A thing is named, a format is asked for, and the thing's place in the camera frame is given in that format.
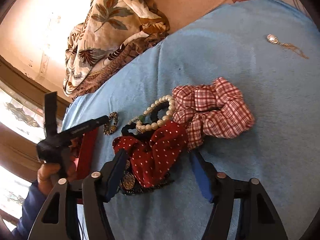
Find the person's left hand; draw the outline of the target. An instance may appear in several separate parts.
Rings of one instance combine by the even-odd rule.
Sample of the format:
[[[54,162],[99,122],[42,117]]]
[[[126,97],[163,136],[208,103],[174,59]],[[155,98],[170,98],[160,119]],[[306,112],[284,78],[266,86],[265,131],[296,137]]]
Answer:
[[[75,156],[70,155],[70,166],[67,170],[67,180],[72,182],[76,180],[76,165],[74,163]],[[53,189],[52,177],[56,175],[60,170],[60,165],[56,163],[44,163],[41,165],[37,172],[37,182],[39,191],[48,196]]]

